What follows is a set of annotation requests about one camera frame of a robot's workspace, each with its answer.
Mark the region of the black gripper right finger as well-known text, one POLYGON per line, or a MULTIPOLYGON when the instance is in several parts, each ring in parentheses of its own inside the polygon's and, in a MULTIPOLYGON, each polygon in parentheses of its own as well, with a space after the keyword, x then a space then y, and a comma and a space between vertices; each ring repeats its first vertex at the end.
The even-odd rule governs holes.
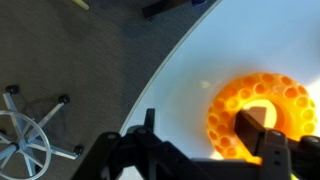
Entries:
POLYGON ((252 156, 261 154, 265 128, 247 111, 239 111, 235 118, 234 131, 252 156))

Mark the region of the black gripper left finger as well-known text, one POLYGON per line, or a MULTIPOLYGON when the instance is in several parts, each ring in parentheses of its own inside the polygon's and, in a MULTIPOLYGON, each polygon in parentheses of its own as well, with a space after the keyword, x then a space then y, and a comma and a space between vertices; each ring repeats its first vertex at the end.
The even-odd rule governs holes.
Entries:
POLYGON ((155 123, 155 109, 148 108, 146 110, 144 126, 148 128, 150 131, 154 130, 154 123, 155 123))

